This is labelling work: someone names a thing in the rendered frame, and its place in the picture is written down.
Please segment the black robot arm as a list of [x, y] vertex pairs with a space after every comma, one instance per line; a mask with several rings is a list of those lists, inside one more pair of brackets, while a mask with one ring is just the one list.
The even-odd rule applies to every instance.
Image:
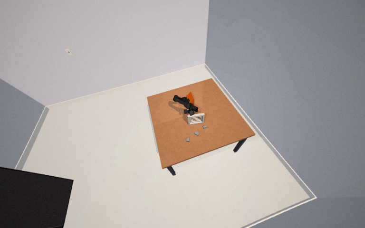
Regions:
[[195, 114], [194, 111], [197, 111], [198, 110], [198, 107], [194, 106], [192, 103], [189, 103], [190, 100], [187, 99], [187, 97], [180, 98], [179, 96], [174, 95], [173, 101], [179, 102], [179, 103], [183, 104], [184, 107], [186, 107], [187, 109], [190, 109], [191, 110], [191, 111], [189, 111], [190, 116], [191, 115], [194, 115]]

